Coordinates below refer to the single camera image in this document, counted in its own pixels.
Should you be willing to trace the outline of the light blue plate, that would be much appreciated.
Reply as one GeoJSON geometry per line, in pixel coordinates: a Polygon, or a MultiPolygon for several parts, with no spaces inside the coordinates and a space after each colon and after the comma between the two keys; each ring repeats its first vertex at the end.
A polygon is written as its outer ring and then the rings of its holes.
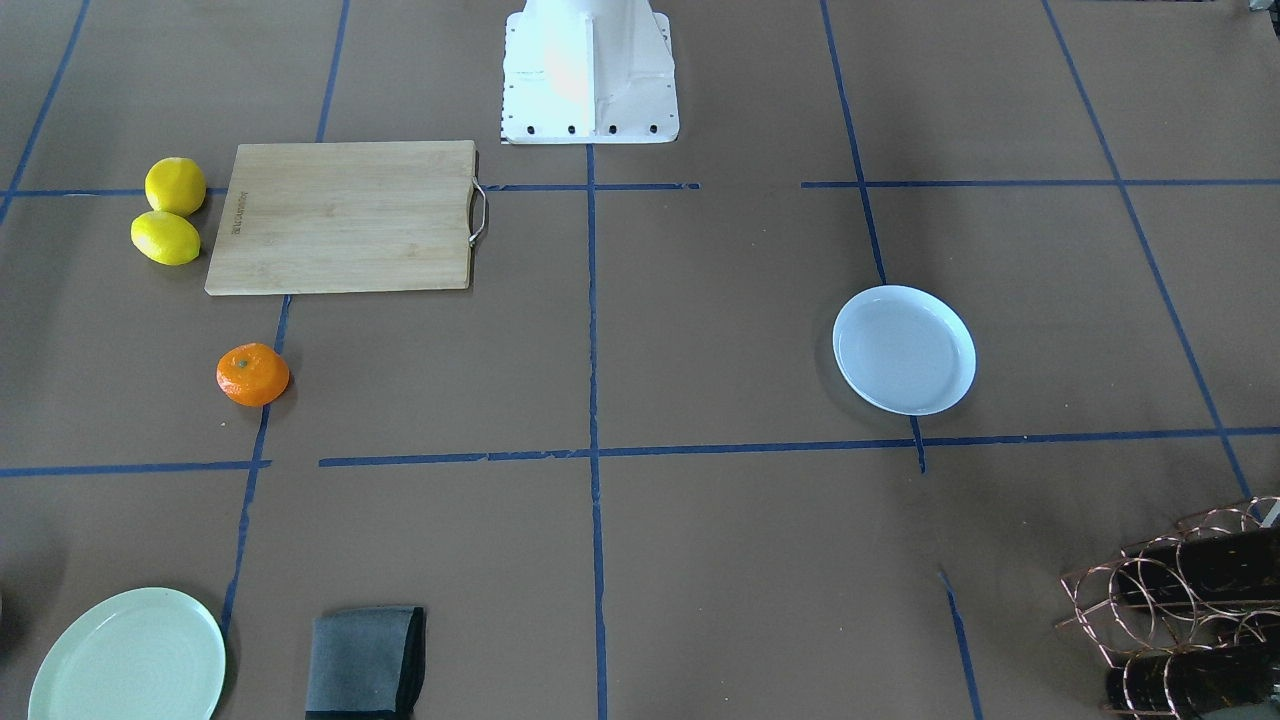
{"type": "Polygon", "coordinates": [[[963,401],[977,378],[977,345],[961,316],[922,290],[882,284],[852,296],[831,332],[836,366],[863,400],[928,416],[963,401]]]}

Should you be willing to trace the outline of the light green plate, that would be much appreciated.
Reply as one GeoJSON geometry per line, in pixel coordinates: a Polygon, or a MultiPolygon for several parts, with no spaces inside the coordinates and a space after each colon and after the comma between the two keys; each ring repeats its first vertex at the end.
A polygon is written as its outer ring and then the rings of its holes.
{"type": "Polygon", "coordinates": [[[81,614],[36,673],[29,719],[210,719],[227,679],[227,647],[189,594],[145,587],[81,614]]]}

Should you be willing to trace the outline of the bamboo cutting board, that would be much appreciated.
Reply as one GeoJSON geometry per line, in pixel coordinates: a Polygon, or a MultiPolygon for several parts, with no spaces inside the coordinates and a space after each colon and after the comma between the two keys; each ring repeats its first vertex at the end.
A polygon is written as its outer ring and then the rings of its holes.
{"type": "Polygon", "coordinates": [[[486,211],[472,140],[242,143],[205,290],[466,290],[486,211]]]}

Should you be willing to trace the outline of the orange mandarin fruit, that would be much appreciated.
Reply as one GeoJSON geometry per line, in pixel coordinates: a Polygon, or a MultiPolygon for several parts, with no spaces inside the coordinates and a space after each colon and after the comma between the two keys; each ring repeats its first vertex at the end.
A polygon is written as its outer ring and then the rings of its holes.
{"type": "Polygon", "coordinates": [[[247,343],[227,351],[215,365],[219,389],[234,404],[265,407],[291,383],[291,369],[271,346],[247,343]]]}

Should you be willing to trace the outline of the folded grey cloth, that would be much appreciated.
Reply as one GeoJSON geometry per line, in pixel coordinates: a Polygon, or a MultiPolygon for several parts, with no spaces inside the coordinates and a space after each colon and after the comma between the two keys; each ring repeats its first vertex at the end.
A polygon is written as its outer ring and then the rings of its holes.
{"type": "Polygon", "coordinates": [[[411,719],[425,680],[428,610],[369,606],[316,618],[306,719],[411,719]]]}

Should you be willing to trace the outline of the lower yellow lemon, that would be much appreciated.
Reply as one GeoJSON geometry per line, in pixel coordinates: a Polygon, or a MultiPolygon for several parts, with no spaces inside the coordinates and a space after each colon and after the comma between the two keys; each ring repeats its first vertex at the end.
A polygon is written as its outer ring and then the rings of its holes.
{"type": "Polygon", "coordinates": [[[131,241],[147,259],[166,266],[192,263],[202,247],[198,231],[191,222],[160,210],[146,211],[133,219],[131,241]]]}

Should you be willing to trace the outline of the yellow lemon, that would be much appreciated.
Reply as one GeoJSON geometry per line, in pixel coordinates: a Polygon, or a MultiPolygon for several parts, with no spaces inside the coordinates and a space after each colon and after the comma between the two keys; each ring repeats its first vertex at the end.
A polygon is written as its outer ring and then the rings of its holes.
{"type": "Polygon", "coordinates": [[[160,210],[146,211],[133,219],[131,241],[147,259],[166,266],[192,263],[202,247],[198,231],[191,222],[160,210]]]}
{"type": "Polygon", "coordinates": [[[143,178],[143,193],[154,211],[189,217],[205,204],[209,187],[192,158],[164,158],[143,178]]]}

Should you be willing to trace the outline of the upper yellow lemon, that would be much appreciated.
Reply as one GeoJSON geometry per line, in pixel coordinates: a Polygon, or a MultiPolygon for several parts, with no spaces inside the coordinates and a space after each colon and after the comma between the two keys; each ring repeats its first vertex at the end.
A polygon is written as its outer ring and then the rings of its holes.
{"type": "Polygon", "coordinates": [[[164,158],[143,178],[143,193],[154,211],[189,217],[205,204],[209,187],[192,158],[164,158]]]}

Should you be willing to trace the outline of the dark wine bottle lower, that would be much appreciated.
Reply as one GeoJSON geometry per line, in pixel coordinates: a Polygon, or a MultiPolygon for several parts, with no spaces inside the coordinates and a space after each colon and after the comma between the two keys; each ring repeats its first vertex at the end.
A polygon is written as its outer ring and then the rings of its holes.
{"type": "Polygon", "coordinates": [[[1106,676],[1123,719],[1279,717],[1276,642],[1132,659],[1106,676]]]}

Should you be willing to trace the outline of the dark wine bottle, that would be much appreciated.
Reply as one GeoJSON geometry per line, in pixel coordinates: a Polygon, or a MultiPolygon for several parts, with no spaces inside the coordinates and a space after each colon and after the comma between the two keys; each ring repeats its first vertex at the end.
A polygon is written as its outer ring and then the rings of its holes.
{"type": "Polygon", "coordinates": [[[1279,717],[1276,642],[1132,659],[1106,676],[1123,719],[1279,717]]]}
{"type": "Polygon", "coordinates": [[[1166,544],[1123,565],[1115,591],[1133,606],[1187,603],[1192,597],[1224,609],[1279,600],[1279,529],[1166,544]]]}

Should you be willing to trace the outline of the dark wine bottle upper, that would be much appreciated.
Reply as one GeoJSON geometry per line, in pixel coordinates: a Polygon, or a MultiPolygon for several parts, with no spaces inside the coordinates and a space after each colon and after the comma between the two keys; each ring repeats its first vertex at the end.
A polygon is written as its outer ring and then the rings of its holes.
{"type": "Polygon", "coordinates": [[[1133,606],[1187,603],[1192,597],[1224,609],[1279,600],[1279,529],[1166,544],[1123,565],[1115,591],[1133,606]]]}

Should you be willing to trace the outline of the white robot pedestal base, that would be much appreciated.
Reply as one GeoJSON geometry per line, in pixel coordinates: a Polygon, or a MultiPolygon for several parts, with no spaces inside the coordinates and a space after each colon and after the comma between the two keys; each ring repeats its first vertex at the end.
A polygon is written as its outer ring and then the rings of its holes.
{"type": "Polygon", "coordinates": [[[649,1],[527,1],[504,40],[503,143],[678,138],[672,28],[649,1]]]}

